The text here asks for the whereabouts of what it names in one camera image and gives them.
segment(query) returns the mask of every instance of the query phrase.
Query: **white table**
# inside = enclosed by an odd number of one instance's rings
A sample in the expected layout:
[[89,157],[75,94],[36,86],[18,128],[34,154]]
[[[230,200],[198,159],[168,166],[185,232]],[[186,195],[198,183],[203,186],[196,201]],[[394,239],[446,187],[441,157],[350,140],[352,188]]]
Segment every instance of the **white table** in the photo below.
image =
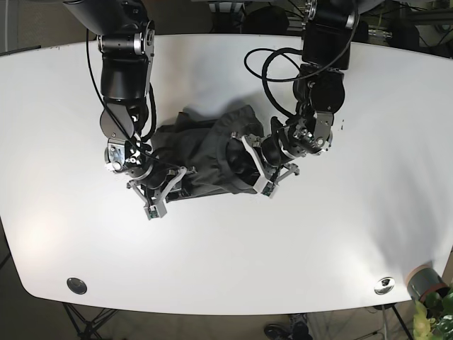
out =
[[[256,47],[298,38],[156,38],[159,124],[249,103],[277,112],[243,67]],[[95,78],[101,56],[91,43]],[[251,58],[260,69],[265,54]],[[277,195],[219,195],[167,205],[149,222],[106,146],[84,44],[0,58],[0,216],[24,288],[39,298],[204,315],[315,312],[408,299],[403,277],[453,244],[453,63],[352,46],[332,149],[300,159]],[[294,76],[283,58],[272,77]],[[292,110],[291,84],[272,85]],[[383,277],[395,288],[378,296]],[[70,277],[85,281],[72,293]]]

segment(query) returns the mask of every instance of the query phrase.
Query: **floor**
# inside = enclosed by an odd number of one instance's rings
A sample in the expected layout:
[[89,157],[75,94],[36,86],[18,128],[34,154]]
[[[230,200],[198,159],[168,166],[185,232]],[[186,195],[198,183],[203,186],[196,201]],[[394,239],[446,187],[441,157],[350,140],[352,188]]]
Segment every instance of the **floor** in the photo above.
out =
[[[145,0],[144,3],[156,21],[157,34],[207,33],[212,27],[205,3],[190,0]],[[84,39],[84,27],[62,5],[18,2],[19,48],[77,43]],[[0,259],[7,251],[0,232]],[[448,281],[453,277],[453,261],[449,261],[445,275]],[[99,311],[93,307],[79,308],[87,319]],[[405,302],[397,308],[411,328],[413,304]],[[0,315],[2,339],[76,339],[62,304],[29,295],[12,260],[0,272]],[[392,311],[387,312],[387,317],[389,338],[407,339]],[[263,326],[267,322],[287,322],[287,316],[213,317],[120,311],[100,333],[111,339],[129,340],[265,340]],[[382,314],[372,308],[313,313],[309,315],[309,326],[315,339],[356,340],[381,329]]]

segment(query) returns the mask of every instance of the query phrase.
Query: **green leaf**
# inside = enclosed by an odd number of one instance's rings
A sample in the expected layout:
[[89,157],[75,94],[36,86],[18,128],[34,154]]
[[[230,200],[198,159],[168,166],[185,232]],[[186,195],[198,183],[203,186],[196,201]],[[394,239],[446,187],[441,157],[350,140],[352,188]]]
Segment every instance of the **green leaf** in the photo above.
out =
[[418,313],[413,316],[414,335],[428,336],[431,334],[431,324],[425,315]]
[[442,299],[442,306],[444,306],[444,312],[453,314],[453,293],[449,293]]
[[425,305],[429,310],[436,309],[442,303],[442,298],[438,292],[432,292],[426,295]]
[[427,314],[426,307],[420,301],[415,302],[415,313],[417,315],[423,315],[424,317],[426,317]]

